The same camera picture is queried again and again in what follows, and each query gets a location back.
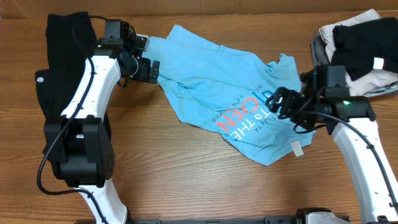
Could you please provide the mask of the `light blue printed t-shirt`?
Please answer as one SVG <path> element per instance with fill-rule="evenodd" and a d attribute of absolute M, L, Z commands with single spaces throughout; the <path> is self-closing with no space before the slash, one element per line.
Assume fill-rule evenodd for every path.
<path fill-rule="evenodd" d="M 178 25 L 166 38 L 151 37 L 144 56 L 160 63 L 159 85 L 181 122 L 219 133 L 247 158 L 268 166 L 312 142 L 312 133 L 266 106 L 280 87 L 299 91 L 293 57 L 264 63 Z"/>

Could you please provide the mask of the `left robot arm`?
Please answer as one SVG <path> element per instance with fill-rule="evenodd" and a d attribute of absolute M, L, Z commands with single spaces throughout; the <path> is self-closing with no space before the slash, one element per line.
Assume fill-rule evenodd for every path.
<path fill-rule="evenodd" d="M 73 98 L 59 118 L 44 125 L 38 188 L 47 195 L 81 194 L 96 223 L 132 223 L 111 179 L 115 155 L 103 120 L 120 79 L 157 83 L 160 63 L 142 56 L 148 42 L 128 22 L 107 19 Z"/>

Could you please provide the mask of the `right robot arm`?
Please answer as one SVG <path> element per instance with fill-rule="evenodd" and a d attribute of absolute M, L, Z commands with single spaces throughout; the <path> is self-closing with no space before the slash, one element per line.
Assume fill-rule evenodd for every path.
<path fill-rule="evenodd" d="M 351 96 L 345 67 L 320 65 L 300 77 L 303 90 L 279 87 L 266 101 L 279 119 L 307 134 L 326 128 L 339 147 L 358 197 L 362 223 L 397 223 L 397 180 L 365 96 Z"/>

